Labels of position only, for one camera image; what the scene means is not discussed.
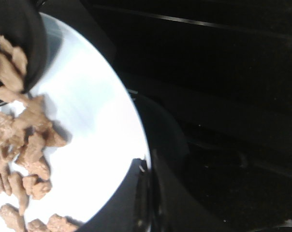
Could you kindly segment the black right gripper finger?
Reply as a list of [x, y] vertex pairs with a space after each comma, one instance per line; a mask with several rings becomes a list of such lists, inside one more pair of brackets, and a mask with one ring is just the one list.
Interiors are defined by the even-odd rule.
[[143, 159], [133, 159], [109, 201], [80, 229], [82, 232], [159, 232], [161, 193], [158, 179]]

